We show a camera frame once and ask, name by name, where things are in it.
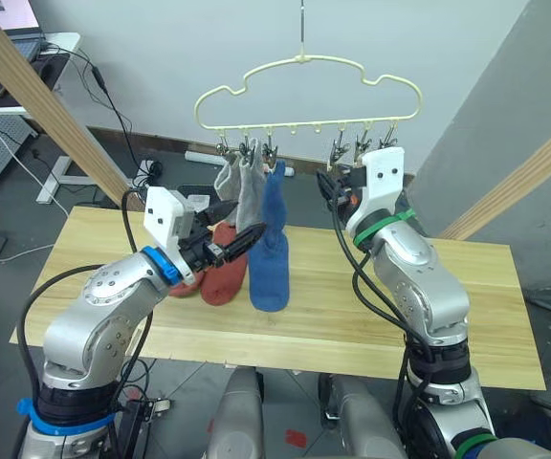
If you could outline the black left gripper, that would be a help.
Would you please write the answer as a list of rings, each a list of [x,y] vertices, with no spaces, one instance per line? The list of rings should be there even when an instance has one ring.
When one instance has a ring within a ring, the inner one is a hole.
[[[236,260],[262,237],[267,225],[256,223],[241,231],[225,246],[213,242],[210,227],[226,220],[237,205],[234,200],[225,200],[209,206],[206,211],[195,213],[189,235],[181,240],[181,255],[193,273],[210,267],[218,268]]]

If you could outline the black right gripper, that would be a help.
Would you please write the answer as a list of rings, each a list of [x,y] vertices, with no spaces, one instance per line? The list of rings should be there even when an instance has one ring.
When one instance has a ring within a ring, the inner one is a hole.
[[[319,169],[316,172],[322,198],[329,202],[329,209],[356,211],[363,198],[366,186],[366,167],[336,166],[329,175]]]

